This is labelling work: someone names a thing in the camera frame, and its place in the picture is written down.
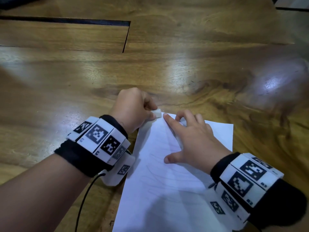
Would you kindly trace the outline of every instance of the right hand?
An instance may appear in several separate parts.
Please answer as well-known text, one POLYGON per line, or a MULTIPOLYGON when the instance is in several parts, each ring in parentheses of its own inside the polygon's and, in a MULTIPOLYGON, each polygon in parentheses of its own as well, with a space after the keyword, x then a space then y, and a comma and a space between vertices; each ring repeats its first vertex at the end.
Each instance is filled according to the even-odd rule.
POLYGON ((210 174, 219 160, 232 153, 214 137, 212 128, 201 114, 194 116, 189 110, 181 110, 175 119, 166 113, 163 117, 183 144, 183 150, 167 155, 164 163, 187 163, 210 174), (182 117, 187 121, 187 127, 179 123, 182 117))

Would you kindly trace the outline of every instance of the white eraser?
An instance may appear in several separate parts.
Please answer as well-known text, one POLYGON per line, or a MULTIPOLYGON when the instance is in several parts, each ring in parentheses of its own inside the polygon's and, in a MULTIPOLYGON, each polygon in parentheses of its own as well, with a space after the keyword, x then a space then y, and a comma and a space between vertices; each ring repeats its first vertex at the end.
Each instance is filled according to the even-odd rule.
POLYGON ((151 111, 153 114, 155 114, 156 118, 162 117, 161 109, 158 108, 156 110, 151 111))

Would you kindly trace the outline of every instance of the left hand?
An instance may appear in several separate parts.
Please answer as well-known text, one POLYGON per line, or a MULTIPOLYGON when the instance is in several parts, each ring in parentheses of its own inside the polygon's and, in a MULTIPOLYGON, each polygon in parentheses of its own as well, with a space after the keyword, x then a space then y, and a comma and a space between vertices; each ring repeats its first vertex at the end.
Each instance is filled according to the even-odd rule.
POLYGON ((152 121, 156 116, 151 110, 158 109, 150 95, 138 88, 123 89, 109 112, 127 134, 134 132, 145 121, 152 121))

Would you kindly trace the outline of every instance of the black strap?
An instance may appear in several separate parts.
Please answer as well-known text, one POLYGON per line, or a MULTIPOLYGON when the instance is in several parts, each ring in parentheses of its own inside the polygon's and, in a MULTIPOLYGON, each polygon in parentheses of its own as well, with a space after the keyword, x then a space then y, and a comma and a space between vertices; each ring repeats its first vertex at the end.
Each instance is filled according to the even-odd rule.
POLYGON ((110 171, 113 168, 71 140, 62 143, 55 153, 91 178, 104 169, 110 171))
MULTIPOLYGON (((239 155, 239 152, 230 154, 222 158, 213 167, 211 177, 215 183, 221 181, 220 176, 223 171, 239 155)), ((248 221, 258 229, 264 229, 270 225, 290 226, 298 222, 306 213, 307 198, 305 195, 282 179, 278 179, 268 189, 254 208, 250 207, 226 183, 222 181, 221 183, 238 203, 251 214, 248 221)))
POLYGON ((114 117, 112 117, 110 115, 102 115, 102 116, 100 116, 100 118, 105 120, 107 123, 111 124, 112 126, 114 126, 116 129, 118 129, 119 132, 121 132, 126 137, 126 139, 128 139, 127 132, 121 126, 121 124, 119 124, 118 121, 115 120, 114 117))

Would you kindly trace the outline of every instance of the hand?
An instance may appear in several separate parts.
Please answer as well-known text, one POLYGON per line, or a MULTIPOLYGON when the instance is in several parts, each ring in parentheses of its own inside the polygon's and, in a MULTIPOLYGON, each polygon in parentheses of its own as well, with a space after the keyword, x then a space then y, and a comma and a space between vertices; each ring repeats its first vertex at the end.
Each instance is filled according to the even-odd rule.
POLYGON ((177 112, 175 119, 166 113, 163 117, 183 144, 183 150, 167 155, 164 163, 187 163, 210 174, 219 160, 232 153, 214 137, 210 125, 205 123, 201 114, 194 116, 191 111, 182 110, 177 112), (182 117, 187 121, 187 127, 179 123, 182 117))
POLYGON ((158 109, 150 95, 138 88, 123 89, 109 112, 119 124, 130 134, 145 121, 156 117, 151 110, 158 109))

